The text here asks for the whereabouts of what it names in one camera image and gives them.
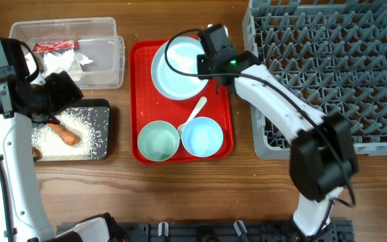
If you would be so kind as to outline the light blue plate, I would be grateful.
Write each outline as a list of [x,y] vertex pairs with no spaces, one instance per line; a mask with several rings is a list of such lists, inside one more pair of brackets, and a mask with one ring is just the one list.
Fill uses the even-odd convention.
[[[156,90],[168,99],[190,99],[205,88],[208,80],[180,75],[170,69],[164,56],[167,43],[161,45],[153,57],[150,71],[153,84]],[[203,53],[199,40],[181,36],[172,41],[167,50],[167,58],[171,66],[178,71],[197,74],[197,55]]]

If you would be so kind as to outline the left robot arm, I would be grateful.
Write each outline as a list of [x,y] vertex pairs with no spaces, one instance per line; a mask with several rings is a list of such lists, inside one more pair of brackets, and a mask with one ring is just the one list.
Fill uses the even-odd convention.
[[29,70],[30,47],[0,38],[0,241],[125,241],[108,213],[57,235],[40,196],[32,152],[35,124],[56,124],[56,115],[83,97],[65,72],[43,77]]

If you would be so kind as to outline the white tissue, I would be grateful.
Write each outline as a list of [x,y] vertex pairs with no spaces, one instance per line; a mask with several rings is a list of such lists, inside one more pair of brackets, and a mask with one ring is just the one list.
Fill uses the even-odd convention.
[[44,54],[44,75],[65,71],[73,81],[80,81],[83,76],[82,66],[92,62],[87,56],[77,53],[73,49],[62,53],[48,52]]

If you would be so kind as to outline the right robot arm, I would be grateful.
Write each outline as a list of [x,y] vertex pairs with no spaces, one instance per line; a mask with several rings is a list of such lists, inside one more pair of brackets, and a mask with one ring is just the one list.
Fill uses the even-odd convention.
[[222,24],[198,33],[204,54],[198,74],[215,78],[261,111],[290,144],[290,177],[300,193],[292,216],[298,235],[316,239],[330,223],[344,189],[355,206],[351,176],[359,171],[351,128],[346,118],[313,108],[284,87],[252,53],[237,52]]

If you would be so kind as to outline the light blue bowl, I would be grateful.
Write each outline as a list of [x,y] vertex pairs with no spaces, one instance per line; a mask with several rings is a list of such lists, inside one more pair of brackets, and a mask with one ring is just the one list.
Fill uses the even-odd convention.
[[185,150],[200,158],[216,154],[224,141],[223,130],[213,119],[197,117],[189,121],[183,129],[181,141]]

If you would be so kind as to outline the green bowl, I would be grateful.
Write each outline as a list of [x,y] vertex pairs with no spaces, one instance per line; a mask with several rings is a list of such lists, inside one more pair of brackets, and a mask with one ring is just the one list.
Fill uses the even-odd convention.
[[179,149],[180,137],[174,125],[156,120],[144,126],[138,135],[140,154],[153,162],[166,161]]

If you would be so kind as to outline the red snack wrapper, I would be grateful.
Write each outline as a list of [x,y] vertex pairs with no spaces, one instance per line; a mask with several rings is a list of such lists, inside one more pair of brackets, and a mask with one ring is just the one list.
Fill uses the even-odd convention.
[[79,42],[77,39],[63,40],[57,42],[42,42],[34,45],[33,51],[37,53],[57,52],[60,50],[77,49]]

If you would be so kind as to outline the brown food scrap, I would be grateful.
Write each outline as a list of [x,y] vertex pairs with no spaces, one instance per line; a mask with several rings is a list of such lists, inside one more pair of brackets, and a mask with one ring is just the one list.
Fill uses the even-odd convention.
[[38,161],[42,158],[41,152],[35,147],[32,148],[32,155],[34,161]]

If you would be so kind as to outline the orange carrot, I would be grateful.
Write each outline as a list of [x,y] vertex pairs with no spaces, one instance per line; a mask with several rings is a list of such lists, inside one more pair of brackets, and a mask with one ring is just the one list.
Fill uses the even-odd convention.
[[80,138],[60,124],[48,123],[48,126],[61,138],[68,146],[75,146],[79,143]]

